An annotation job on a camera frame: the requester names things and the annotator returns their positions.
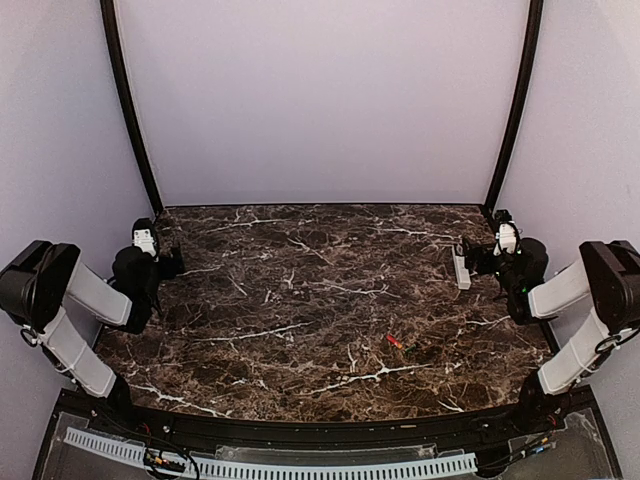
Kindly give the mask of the red battery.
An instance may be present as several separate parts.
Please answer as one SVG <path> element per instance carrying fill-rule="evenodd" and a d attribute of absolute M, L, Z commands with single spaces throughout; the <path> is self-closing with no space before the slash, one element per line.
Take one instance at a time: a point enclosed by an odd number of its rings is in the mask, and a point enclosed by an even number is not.
<path fill-rule="evenodd" d="M 404 346 L 392 335 L 388 334 L 386 336 L 386 339 L 391 345 L 395 346 L 397 349 L 402 350 L 404 348 Z"/>

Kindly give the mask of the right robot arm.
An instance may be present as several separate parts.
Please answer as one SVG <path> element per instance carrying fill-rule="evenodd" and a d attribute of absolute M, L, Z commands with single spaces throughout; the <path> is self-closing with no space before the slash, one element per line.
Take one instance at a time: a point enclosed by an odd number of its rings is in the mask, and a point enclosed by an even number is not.
<path fill-rule="evenodd" d="M 546 401 L 567 394 L 595 373 L 613 351 L 639 335 L 639 252 L 627 241 L 586 241 L 580 257 L 554 277 L 543 278 L 546 247 L 538 240 L 509 240 L 505 246 L 453 247 L 458 287 L 471 276 L 491 275 L 506 297 L 509 317 L 518 325 L 550 321 L 589 298 L 592 307 L 566 344 L 526 380 L 510 424 L 521 434 L 534 432 L 549 416 Z"/>

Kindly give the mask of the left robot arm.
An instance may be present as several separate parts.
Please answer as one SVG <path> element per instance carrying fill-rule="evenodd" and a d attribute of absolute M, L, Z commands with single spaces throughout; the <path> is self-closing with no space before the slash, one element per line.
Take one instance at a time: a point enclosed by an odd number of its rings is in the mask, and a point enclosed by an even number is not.
<path fill-rule="evenodd" d="M 162 253 L 154 223 L 140 218 L 108 279 L 84 263 L 77 245 L 33 241 L 1 272 L 1 309 L 30 347 L 41 349 L 60 374 L 105 403 L 101 417 L 107 425 L 131 436 L 141 427 L 141 415 L 127 381 L 89 346 L 64 304 L 71 300 L 110 328 L 140 334 L 161 310 L 161 283 L 185 271 L 180 247 Z"/>

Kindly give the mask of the white remote control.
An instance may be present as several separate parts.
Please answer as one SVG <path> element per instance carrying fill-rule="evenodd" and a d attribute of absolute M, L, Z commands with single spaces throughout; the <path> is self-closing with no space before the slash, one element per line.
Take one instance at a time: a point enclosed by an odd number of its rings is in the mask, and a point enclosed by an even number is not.
<path fill-rule="evenodd" d="M 469 270 L 465 266 L 465 256 L 461 245 L 452 247 L 452 258 L 458 289 L 469 290 L 471 287 L 471 277 Z"/>

